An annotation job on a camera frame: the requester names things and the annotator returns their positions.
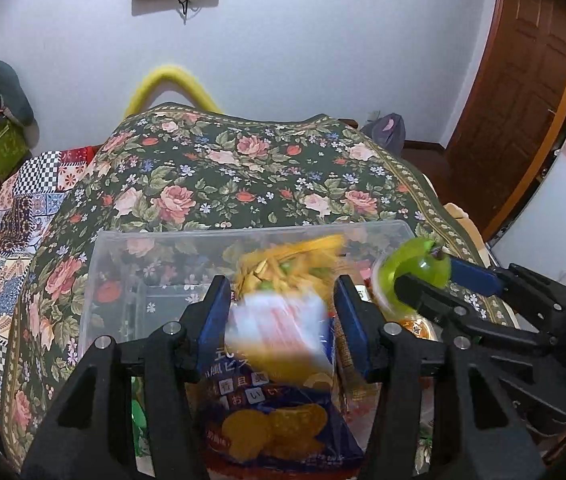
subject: food package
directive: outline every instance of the food package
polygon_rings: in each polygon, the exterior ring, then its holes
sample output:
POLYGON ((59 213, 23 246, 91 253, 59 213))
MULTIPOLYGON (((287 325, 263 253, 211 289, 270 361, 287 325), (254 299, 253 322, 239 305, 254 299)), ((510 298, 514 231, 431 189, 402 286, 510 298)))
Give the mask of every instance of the food package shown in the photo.
POLYGON ((225 347, 199 389, 207 466, 233 478, 349 478, 363 451, 343 419, 332 289, 343 238, 244 255, 225 347))

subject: gray bag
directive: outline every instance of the gray bag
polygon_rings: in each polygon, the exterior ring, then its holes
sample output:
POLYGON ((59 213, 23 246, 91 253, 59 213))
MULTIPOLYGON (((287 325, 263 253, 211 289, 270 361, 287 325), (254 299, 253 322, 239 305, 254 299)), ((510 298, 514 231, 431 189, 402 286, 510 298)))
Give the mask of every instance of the gray bag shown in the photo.
POLYGON ((405 123, 399 114, 390 114, 361 128, 367 137, 381 148, 396 156, 401 156, 405 142, 405 123))

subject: pink rose pattern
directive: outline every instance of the pink rose pattern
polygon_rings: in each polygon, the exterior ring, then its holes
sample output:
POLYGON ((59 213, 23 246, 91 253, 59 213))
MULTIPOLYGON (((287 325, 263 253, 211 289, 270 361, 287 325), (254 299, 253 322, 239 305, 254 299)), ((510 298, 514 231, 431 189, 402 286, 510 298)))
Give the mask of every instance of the pink rose pattern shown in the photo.
MULTIPOLYGON (((256 123, 173 105, 126 119, 47 228, 15 307, 14 333, 21 336, 10 341, 14 357, 6 367, 13 379, 3 387, 12 401, 0 416, 8 455, 22 462, 50 405, 50 392, 61 390, 76 364, 80 313, 99 230, 259 228, 391 218, 404 219, 418 235, 444 235, 453 251, 479 261, 422 176, 336 120, 256 123)), ((147 283, 189 283, 189 274, 181 274, 184 255, 176 249, 157 252, 148 243, 132 242, 124 257, 136 262, 147 283)), ((189 271, 197 276, 209 268, 205 262, 197 265, 189 271)), ((462 289, 457 294, 462 297, 462 289)), ((499 322, 509 319, 500 303, 482 303, 481 308, 499 322)))
POLYGON ((161 191, 160 198, 153 199, 153 204, 159 208, 159 217, 173 224, 182 224, 189 210, 197 203, 192 200, 193 191, 181 186, 166 187, 161 191))

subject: door frame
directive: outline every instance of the door frame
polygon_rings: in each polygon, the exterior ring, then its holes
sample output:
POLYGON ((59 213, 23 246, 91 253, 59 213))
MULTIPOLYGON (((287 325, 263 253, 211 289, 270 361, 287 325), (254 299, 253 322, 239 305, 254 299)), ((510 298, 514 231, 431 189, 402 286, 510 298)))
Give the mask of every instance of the door frame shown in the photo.
POLYGON ((523 197, 523 194, 526 192, 530 184, 532 184, 532 181, 535 179, 538 172, 541 170, 544 161, 548 157, 548 153, 550 153, 550 150, 554 145, 554 141, 560 133, 565 120, 566 88, 564 89, 563 95, 561 95, 559 106, 556 109, 556 114, 548 128, 548 132, 546 133, 543 142, 541 142, 541 146, 537 150, 532 162, 528 166, 528 169, 512 191, 511 195, 508 197, 508 200, 505 201, 496 215, 492 217, 489 224, 487 224, 487 227, 481 232, 481 236, 484 240, 489 240, 499 230, 503 222, 505 222, 506 218, 508 218, 509 214, 516 207, 521 197, 523 197))
MULTIPOLYGON (((499 29, 499 24, 501 21, 501 16, 503 12, 503 0, 496 0, 494 4, 494 13, 492 15, 492 23, 490 24, 490 32, 488 33, 488 38, 486 42, 486 49, 484 50, 483 57, 481 59, 481 63, 479 64, 479 69, 476 72, 476 78, 474 79, 474 83, 472 85, 472 89, 470 91, 470 95, 468 95, 468 100, 466 105, 463 108, 463 112, 461 113, 461 117, 458 120, 457 127, 450 138, 450 142, 446 147, 446 153, 449 154, 452 149, 454 149, 455 144, 461 138, 461 131, 463 127, 467 123, 468 119, 471 115, 471 107, 474 105, 474 101, 476 101, 479 93, 480 93, 480 86, 483 81, 483 78, 486 74, 487 67, 490 61, 490 57, 492 56, 492 48, 494 46, 494 41, 496 39, 496 33, 499 29)), ((541 146, 537 150, 534 158, 532 159, 530 165, 528 166, 526 172, 524 173, 523 177, 516 185, 510 196, 507 198, 503 206, 497 211, 497 213, 492 217, 492 219, 481 231, 481 237, 483 240, 489 240, 501 227, 503 222, 508 218, 511 214, 513 209, 518 204, 519 200, 521 200, 523 194, 526 192, 532 181, 534 181, 537 173, 540 171, 544 161, 546 160, 548 153, 552 149, 554 142, 558 134, 560 133, 564 121, 566 120, 566 88, 564 89, 563 94, 561 95, 561 100, 559 101, 559 106, 557 107, 556 114, 554 115, 554 119, 550 123, 550 127, 541 142, 541 146)))

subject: patchwork quilt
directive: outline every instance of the patchwork quilt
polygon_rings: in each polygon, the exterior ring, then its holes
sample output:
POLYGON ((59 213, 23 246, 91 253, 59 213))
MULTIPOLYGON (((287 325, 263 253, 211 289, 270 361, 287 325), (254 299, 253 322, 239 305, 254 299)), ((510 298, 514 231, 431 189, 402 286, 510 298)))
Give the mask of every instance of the patchwork quilt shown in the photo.
POLYGON ((26 161, 0 190, 0 390, 12 314, 32 257, 93 155, 89 147, 42 153, 26 161))

